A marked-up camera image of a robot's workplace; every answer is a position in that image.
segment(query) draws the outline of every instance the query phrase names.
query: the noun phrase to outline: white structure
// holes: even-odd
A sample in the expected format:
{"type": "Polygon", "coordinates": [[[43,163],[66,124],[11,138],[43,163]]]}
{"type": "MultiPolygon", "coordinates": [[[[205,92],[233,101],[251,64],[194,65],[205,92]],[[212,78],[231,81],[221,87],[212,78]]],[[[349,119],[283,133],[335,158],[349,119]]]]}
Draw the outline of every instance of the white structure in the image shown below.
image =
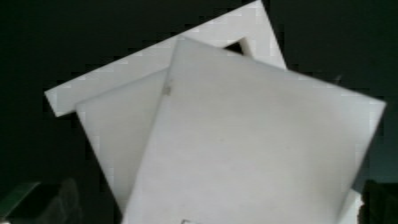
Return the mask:
{"type": "Polygon", "coordinates": [[[336,224],[386,103],[182,40],[125,224],[336,224]]]}
{"type": "MultiPolygon", "coordinates": [[[[262,1],[239,8],[184,35],[216,47],[240,42],[246,55],[287,69],[262,1]]],[[[176,41],[178,37],[168,39],[47,92],[56,115],[79,111],[123,212],[157,117],[176,41]]]]}

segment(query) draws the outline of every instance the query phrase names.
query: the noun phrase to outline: dark background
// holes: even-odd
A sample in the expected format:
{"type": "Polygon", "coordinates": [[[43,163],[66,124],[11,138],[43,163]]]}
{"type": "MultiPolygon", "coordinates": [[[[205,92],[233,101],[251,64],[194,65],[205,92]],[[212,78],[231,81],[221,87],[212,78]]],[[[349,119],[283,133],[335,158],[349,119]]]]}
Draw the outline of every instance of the dark background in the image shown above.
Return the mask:
{"type": "MultiPolygon", "coordinates": [[[[240,0],[0,1],[0,198],[20,182],[79,182],[84,223],[120,223],[77,116],[43,92],[239,8],[240,0]]],[[[265,0],[288,68],[390,103],[356,189],[398,182],[398,1],[265,0]]]]}

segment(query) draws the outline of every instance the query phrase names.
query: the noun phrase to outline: small opening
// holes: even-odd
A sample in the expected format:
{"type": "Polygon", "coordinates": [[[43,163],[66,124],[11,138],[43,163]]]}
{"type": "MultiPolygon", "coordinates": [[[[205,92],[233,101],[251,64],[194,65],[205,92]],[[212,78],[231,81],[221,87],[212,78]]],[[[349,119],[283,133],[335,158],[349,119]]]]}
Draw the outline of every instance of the small opening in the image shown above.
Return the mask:
{"type": "Polygon", "coordinates": [[[246,55],[240,41],[235,42],[231,45],[228,45],[228,46],[224,47],[224,49],[230,50],[230,51],[233,51],[235,53],[246,55]]]}

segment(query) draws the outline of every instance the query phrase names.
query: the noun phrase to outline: black background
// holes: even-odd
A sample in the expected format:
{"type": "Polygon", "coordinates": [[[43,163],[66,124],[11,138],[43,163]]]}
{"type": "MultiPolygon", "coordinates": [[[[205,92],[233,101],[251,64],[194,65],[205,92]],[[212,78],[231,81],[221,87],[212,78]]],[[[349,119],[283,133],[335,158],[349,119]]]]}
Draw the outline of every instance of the black background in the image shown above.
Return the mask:
{"type": "MultiPolygon", "coordinates": [[[[20,182],[79,182],[84,223],[121,213],[75,115],[43,92],[239,8],[240,0],[0,1],[0,197],[20,182]]],[[[363,180],[398,182],[398,1],[265,0],[288,68],[390,103],[363,180]]]]}

